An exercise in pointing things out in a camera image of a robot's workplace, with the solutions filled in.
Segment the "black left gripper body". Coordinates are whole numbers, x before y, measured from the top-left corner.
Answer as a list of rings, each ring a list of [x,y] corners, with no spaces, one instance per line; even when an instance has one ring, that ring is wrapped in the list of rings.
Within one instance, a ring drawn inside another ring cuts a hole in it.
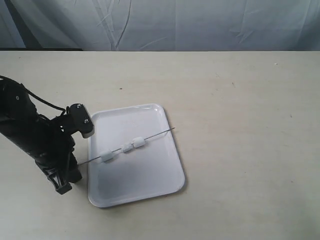
[[[57,168],[68,175],[70,154],[74,151],[75,141],[67,129],[67,114],[49,119],[41,113],[36,114],[36,140],[41,146],[35,158],[37,166],[44,169]]]

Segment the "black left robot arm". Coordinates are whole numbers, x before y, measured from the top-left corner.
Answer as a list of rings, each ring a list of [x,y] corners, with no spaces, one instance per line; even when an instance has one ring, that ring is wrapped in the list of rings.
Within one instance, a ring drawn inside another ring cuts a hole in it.
[[[55,191],[63,195],[82,179],[75,141],[58,123],[39,114],[25,86],[0,78],[0,132],[31,157]]]

